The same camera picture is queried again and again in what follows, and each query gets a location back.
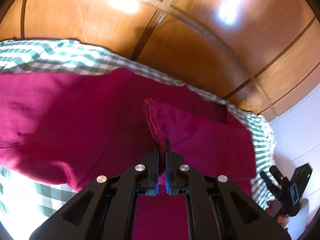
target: maroon fabric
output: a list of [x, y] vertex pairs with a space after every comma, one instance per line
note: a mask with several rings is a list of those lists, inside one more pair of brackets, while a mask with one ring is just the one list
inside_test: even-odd
[[[122, 174], [152, 150], [155, 139], [163, 144], [166, 138], [206, 175], [222, 172], [235, 181], [255, 177], [250, 132], [225, 106], [204, 101], [187, 87], [117, 69], [102, 76], [0, 75], [0, 91], [0, 165], [32, 179], [81, 190], [101, 174]], [[150, 113], [161, 123], [146, 122], [146, 99], [156, 102], [157, 114]], [[153, 137], [150, 128], [160, 129], [163, 137]], [[169, 199], [163, 187], [154, 200], [139, 197], [137, 239], [188, 238], [185, 201]], [[241, 188], [249, 193], [249, 182], [241, 182]], [[164, 230], [154, 235], [160, 220]]]

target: checkered cloth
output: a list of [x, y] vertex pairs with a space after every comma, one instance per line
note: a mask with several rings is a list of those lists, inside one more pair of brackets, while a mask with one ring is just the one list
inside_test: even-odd
[[[182, 81], [121, 57], [102, 47], [81, 44], [75, 40], [7, 40], [0, 42], [0, 74], [51, 72], [102, 75], [119, 67], [127, 68], [138, 75], [167, 85], [186, 85], [204, 100], [226, 105], [228, 111], [252, 134], [257, 169], [257, 177], [251, 181], [252, 198], [262, 208], [266, 208], [266, 202], [272, 198], [272, 194], [267, 190], [259, 172], [265, 171], [272, 179], [269, 168], [273, 161], [275, 143], [272, 130], [263, 116], [245, 112], [209, 92], [187, 85]], [[19, 190], [21, 184], [17, 184], [17, 188], [10, 191], [13, 188], [12, 178], [20, 176], [21, 179], [23, 176], [2, 167], [0, 168], [0, 173], [1, 221], [5, 217], [10, 217], [11, 209], [15, 209], [16, 203], [10, 201], [14, 191], [19, 192], [20, 203], [21, 201], [23, 202], [25, 194], [30, 195], [30, 199], [35, 204], [33, 212], [39, 212], [46, 218], [54, 214], [76, 193], [67, 185], [48, 185], [32, 181], [26, 177], [24, 177], [24, 181], [28, 181], [26, 183], [30, 186], [28, 189], [21, 191]]]

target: maroon garment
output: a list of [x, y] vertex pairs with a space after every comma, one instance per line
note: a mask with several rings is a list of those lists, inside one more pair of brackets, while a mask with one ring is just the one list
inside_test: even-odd
[[[155, 139], [160, 144], [170, 139], [189, 165], [209, 176], [224, 173], [250, 194], [248, 180], [255, 177], [250, 132], [225, 106], [187, 87], [117, 69], [102, 76], [0, 75], [0, 91], [0, 165], [32, 179], [81, 190], [99, 175], [117, 176], [139, 163]], [[149, 128], [163, 136], [153, 137]], [[184, 198], [169, 199], [160, 187], [153, 199], [139, 197], [137, 239], [175, 239], [168, 230], [187, 239]], [[160, 220], [165, 226], [154, 235]]]

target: wooden wall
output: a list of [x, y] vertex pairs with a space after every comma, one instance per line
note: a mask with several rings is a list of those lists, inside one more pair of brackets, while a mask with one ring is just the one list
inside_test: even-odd
[[74, 38], [268, 120], [320, 82], [320, 24], [304, 0], [16, 0], [0, 40]]

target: hand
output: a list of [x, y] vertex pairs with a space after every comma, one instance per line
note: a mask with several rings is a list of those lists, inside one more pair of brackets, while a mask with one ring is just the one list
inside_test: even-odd
[[[267, 202], [267, 205], [269, 206], [267, 209], [266, 209], [266, 212], [268, 214], [271, 214], [272, 213], [272, 210], [271, 210], [271, 205], [272, 205], [272, 202], [273, 200], [270, 200]], [[278, 219], [277, 219], [279, 225], [281, 225], [283, 228], [286, 228], [286, 226], [288, 225], [288, 216], [285, 216], [285, 215], [280, 215], [278, 216]]]

